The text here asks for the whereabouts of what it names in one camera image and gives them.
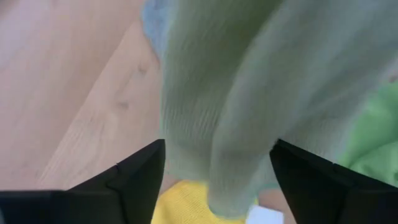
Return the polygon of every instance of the knit fabric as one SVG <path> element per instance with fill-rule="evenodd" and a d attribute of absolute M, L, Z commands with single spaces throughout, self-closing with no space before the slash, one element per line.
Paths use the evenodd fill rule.
<path fill-rule="evenodd" d="M 395 67 L 395 0 L 177 0 L 162 59 L 167 168 L 245 214 L 277 185 L 282 138 L 335 161 L 370 92 Z"/>
<path fill-rule="evenodd" d="M 381 88 L 367 103 L 339 164 L 398 187 L 398 83 Z M 206 204 L 206 185 L 181 181 L 162 194 L 152 224 L 244 223 L 215 217 Z"/>

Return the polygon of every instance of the wooden floor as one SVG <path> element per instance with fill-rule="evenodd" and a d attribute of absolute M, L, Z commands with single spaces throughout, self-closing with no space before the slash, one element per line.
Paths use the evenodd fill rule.
<path fill-rule="evenodd" d="M 0 2 L 0 189 L 67 189 L 157 139 L 142 2 Z"/>

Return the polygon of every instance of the cloth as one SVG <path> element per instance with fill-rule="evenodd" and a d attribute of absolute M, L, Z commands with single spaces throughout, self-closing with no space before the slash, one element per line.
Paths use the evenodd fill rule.
<path fill-rule="evenodd" d="M 144 33 L 150 40 L 156 54 L 160 56 L 165 47 L 167 18 L 171 0 L 148 0 L 141 12 Z"/>
<path fill-rule="evenodd" d="M 339 164 L 398 187 L 398 83 L 371 97 Z"/>
<path fill-rule="evenodd" d="M 167 167 L 238 217 L 274 187 L 282 138 L 335 161 L 395 67 L 395 0 L 178 0 L 161 59 Z"/>
<path fill-rule="evenodd" d="M 216 217 L 206 203 L 207 187 L 203 183 L 183 180 L 158 199 L 152 224 L 243 224 L 244 219 Z"/>

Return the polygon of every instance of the yellow fabric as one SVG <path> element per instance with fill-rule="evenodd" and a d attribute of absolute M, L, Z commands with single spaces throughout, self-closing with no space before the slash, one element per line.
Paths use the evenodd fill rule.
<path fill-rule="evenodd" d="M 243 224 L 216 217 L 207 206 L 205 184 L 183 180 L 162 194 L 152 224 Z"/>

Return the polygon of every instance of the bright green fabric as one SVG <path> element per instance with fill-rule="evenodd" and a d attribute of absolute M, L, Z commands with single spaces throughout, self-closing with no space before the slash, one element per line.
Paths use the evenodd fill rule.
<path fill-rule="evenodd" d="M 398 187 L 398 83 L 371 97 L 340 164 Z"/>

